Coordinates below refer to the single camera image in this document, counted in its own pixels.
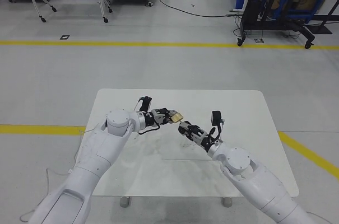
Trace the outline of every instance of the gray floor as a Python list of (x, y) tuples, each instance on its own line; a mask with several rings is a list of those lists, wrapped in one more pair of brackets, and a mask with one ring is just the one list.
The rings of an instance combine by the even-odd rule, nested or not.
[[(39, 4), (0, 1), (0, 40), (168, 41), (235, 43), (233, 18), (198, 18), (163, 6), (117, 4), (103, 23), (96, 1)], [(194, 13), (229, 13), (223, 0), (165, 1)], [(315, 44), (339, 45), (339, 24)], [(248, 43), (260, 32), (252, 32)], [(264, 32), (267, 44), (304, 39)], [(0, 46), (0, 124), (86, 125), (101, 88), (260, 90), (278, 130), (339, 167), (339, 51), (240, 48)], [(19, 223), (46, 192), (45, 169), (66, 172), (79, 136), (0, 135), (0, 223)], [(339, 224), (339, 183), (284, 146), (299, 186), (296, 200)], [(50, 188), (63, 177), (50, 174)], [(325, 223), (313, 217), (318, 223)], [(243, 198), (95, 197), (87, 223), (273, 223)]]

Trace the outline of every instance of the table leg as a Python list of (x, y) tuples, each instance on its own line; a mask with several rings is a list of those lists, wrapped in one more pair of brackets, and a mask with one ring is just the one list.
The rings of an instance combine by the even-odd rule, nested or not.
[(131, 198), (130, 197), (121, 197), (120, 201), (119, 201), (119, 205), (122, 208), (127, 208), (129, 206), (130, 202), (131, 202)]
[(229, 197), (223, 197), (221, 198), (221, 204), (225, 207), (225, 208), (230, 208), (233, 205), (233, 202), (231, 201), (231, 198)]

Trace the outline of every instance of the table top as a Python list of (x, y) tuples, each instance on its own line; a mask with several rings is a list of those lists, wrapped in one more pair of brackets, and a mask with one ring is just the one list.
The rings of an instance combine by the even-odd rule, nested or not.
[[(254, 90), (126, 90), (97, 93), (86, 130), (105, 120), (111, 109), (132, 111), (141, 96), (152, 97), (151, 109), (176, 110), (184, 120), (209, 132), (211, 111), (225, 119), (222, 139), (248, 150), (284, 184), (292, 197), (299, 190), (261, 92)], [(82, 144), (91, 132), (85, 133)], [(240, 197), (220, 171), (220, 162), (167, 124), (142, 136), (133, 133), (93, 195), (151, 197)]]

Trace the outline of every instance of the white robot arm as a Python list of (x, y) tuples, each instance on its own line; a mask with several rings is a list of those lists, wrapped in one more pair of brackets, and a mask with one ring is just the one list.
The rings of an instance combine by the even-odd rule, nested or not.
[(153, 109), (150, 97), (142, 97), (138, 112), (110, 111), (106, 121), (91, 133), (82, 148), (78, 163), (64, 183), (43, 199), (30, 218), (30, 224), (82, 224), (90, 212), (90, 201), (98, 181), (113, 165), (132, 132), (153, 126), (176, 123), (183, 117), (174, 110)]
[[(189, 140), (205, 149), (215, 161), (221, 162), (222, 173), (241, 194), (256, 208), (280, 224), (316, 224), (288, 194), (282, 182), (256, 160), (248, 151), (240, 147), (227, 146), (220, 139), (220, 111), (213, 111), (212, 125), (218, 127), (218, 136), (212, 137), (190, 122), (181, 122), (178, 131)], [(244, 176), (250, 167), (252, 172)]]

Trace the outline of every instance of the yellow tape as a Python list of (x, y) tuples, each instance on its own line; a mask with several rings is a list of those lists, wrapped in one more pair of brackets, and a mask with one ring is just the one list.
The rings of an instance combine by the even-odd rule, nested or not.
[[(117, 41), (36, 41), (0, 40), (0, 45), (37, 46), (141, 46), (141, 47), (186, 47), (186, 48), (239, 48), (236, 43), (181, 43), (181, 42), (117, 42)], [(241, 48), (305, 50), (303, 45), (290, 44), (244, 44)], [(339, 46), (312, 46), (312, 50), (339, 50)]]
[[(0, 134), (51, 134), (51, 135), (65, 135), (65, 136), (78, 136), (82, 135), (86, 127), (84, 126), (46, 126), (46, 125), (1, 125)], [(307, 159), (314, 162), (319, 167), (323, 168), (331, 175), (339, 180), (339, 168), (331, 164), (324, 158), (320, 157), (315, 152), (303, 146), (284, 132), (278, 132), (280, 140), (298, 151)]]
[(335, 176), (337, 180), (339, 181), (339, 168), (337, 168), (335, 165), (331, 164), (315, 152), (311, 151), (310, 149), (306, 148), (284, 132), (278, 132), (280, 140), (291, 147), (292, 149), (298, 151), (300, 154), (314, 162), (319, 167), (323, 168), (327, 172), (329, 172), (331, 175)]
[(53, 134), (78, 136), (83, 134), (83, 126), (44, 126), (44, 125), (0, 125), (0, 134)]

